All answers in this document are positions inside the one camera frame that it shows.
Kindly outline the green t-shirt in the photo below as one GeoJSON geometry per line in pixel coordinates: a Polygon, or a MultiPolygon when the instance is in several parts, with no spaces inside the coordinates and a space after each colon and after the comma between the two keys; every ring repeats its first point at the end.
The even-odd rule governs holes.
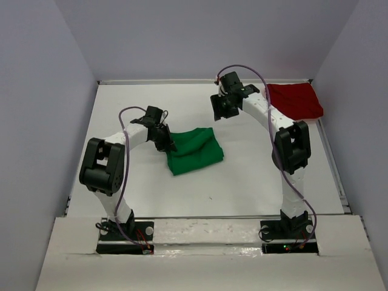
{"type": "Polygon", "coordinates": [[[167,165],[173,176],[183,175],[223,161],[224,152],[212,127],[171,133],[176,151],[167,152],[167,165]]]}

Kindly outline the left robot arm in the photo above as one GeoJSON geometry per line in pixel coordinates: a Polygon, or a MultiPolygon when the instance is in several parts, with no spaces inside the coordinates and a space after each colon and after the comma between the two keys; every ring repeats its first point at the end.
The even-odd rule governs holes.
{"type": "Polygon", "coordinates": [[[102,204],[107,221],[96,223],[100,234],[114,233],[120,239],[140,245],[132,239],[138,233],[133,209],[124,194],[129,178],[130,151],[153,142],[159,152],[175,152],[176,145],[166,123],[169,112],[158,107],[130,106],[118,113],[121,130],[107,138],[87,142],[79,171],[79,182],[102,204]]]}

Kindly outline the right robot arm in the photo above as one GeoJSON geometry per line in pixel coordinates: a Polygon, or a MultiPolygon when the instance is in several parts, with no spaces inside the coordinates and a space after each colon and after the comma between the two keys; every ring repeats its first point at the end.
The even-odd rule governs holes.
{"type": "Polygon", "coordinates": [[[311,157],[309,126],[294,121],[273,104],[269,86],[264,91],[253,84],[244,85],[236,72],[216,77],[218,93],[210,97],[214,119],[231,118],[244,112],[269,133],[272,161],[281,175],[283,201],[278,220],[261,222],[259,235],[265,243],[300,238],[310,225],[303,195],[304,173],[311,157]]]}

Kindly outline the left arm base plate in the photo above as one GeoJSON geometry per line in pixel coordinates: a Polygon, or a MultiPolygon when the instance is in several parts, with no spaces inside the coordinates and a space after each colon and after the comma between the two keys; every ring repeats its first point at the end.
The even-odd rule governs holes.
{"type": "Polygon", "coordinates": [[[100,255],[152,255],[154,254],[154,222],[135,220],[135,228],[127,236],[128,240],[115,223],[107,219],[97,222],[99,230],[96,252],[100,255]]]}

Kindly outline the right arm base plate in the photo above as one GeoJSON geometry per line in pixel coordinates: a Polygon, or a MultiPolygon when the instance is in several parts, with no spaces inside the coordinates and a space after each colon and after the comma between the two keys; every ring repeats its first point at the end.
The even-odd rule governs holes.
{"type": "Polygon", "coordinates": [[[312,229],[313,222],[311,220],[307,225],[293,233],[286,233],[280,227],[280,220],[261,221],[258,231],[259,239],[262,241],[261,250],[266,255],[289,253],[319,254],[315,235],[308,242],[305,242],[310,236],[312,229]]]}

